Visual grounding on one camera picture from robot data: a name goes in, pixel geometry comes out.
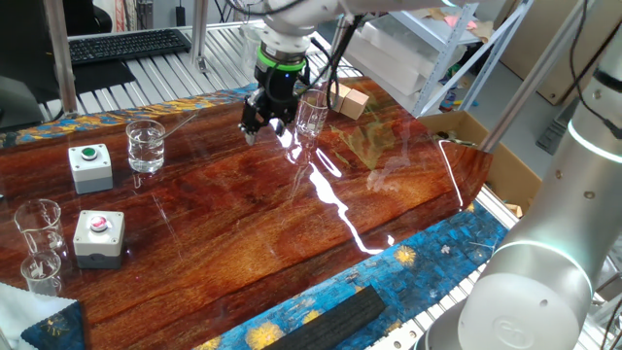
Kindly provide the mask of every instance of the keyboard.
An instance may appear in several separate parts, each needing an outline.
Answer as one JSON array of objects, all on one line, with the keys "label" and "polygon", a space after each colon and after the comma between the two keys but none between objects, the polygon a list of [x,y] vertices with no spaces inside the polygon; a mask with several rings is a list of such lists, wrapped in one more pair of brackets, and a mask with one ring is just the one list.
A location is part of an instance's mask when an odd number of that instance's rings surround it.
[{"label": "keyboard", "polygon": [[140,31],[69,42],[73,64],[187,52],[189,49],[190,41],[177,29]]}]

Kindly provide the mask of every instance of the white cloth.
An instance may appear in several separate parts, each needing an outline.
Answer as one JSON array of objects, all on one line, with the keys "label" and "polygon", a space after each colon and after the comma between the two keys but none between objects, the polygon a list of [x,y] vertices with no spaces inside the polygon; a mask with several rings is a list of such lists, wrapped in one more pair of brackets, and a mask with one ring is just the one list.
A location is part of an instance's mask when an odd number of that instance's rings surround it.
[{"label": "white cloth", "polygon": [[0,283],[0,330],[13,349],[34,349],[21,333],[76,302],[64,297],[36,295]]}]

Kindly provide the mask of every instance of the glass beaker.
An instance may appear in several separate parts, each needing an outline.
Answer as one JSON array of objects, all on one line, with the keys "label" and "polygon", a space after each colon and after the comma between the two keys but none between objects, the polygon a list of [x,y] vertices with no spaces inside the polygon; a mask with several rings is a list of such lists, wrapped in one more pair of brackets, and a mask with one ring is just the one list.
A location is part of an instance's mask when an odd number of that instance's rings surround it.
[{"label": "glass beaker", "polygon": [[246,76],[255,80],[255,66],[257,65],[257,55],[259,45],[261,44],[261,37],[259,32],[261,28],[258,28],[251,24],[242,24],[240,31],[244,38],[244,51],[242,54],[242,71]]},{"label": "glass beaker", "polygon": [[21,263],[28,291],[43,296],[58,296],[62,286],[59,270],[60,257],[54,251],[37,252]]},{"label": "glass beaker", "polygon": [[65,245],[60,207],[51,200],[35,199],[21,204],[14,220],[28,243],[30,254],[60,249]]},{"label": "glass beaker", "polygon": [[317,89],[310,89],[300,97],[296,128],[299,133],[317,137],[328,116],[327,95]]},{"label": "glass beaker", "polygon": [[164,164],[164,126],[156,121],[137,121],[131,122],[125,132],[129,166],[142,173],[158,171]]}]

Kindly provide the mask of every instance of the wooden table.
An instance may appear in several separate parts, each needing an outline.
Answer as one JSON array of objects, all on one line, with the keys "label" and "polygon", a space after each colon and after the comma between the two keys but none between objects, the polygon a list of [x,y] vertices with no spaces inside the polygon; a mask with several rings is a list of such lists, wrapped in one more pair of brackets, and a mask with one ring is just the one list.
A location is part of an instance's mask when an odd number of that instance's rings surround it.
[{"label": "wooden table", "polygon": [[[168,138],[154,175],[129,168],[123,125],[0,151],[0,282],[26,288],[12,218],[22,202],[60,205],[72,257],[81,210],[122,211],[122,268],[74,267],[61,296],[81,302],[91,348],[190,348],[474,200],[490,155],[439,145],[371,80],[349,83],[371,96],[368,113],[329,115],[315,142],[265,129],[249,147],[242,104],[227,104]],[[115,187],[77,195],[67,149],[97,143]]]}]

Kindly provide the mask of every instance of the red button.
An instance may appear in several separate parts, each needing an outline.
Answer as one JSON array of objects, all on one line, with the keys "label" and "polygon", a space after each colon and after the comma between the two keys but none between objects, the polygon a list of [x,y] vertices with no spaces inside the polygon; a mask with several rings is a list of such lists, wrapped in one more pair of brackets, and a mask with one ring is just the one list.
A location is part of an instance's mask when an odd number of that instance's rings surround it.
[{"label": "red button", "polygon": [[108,221],[106,218],[101,216],[96,216],[90,219],[90,229],[95,232],[101,232],[108,228]]}]

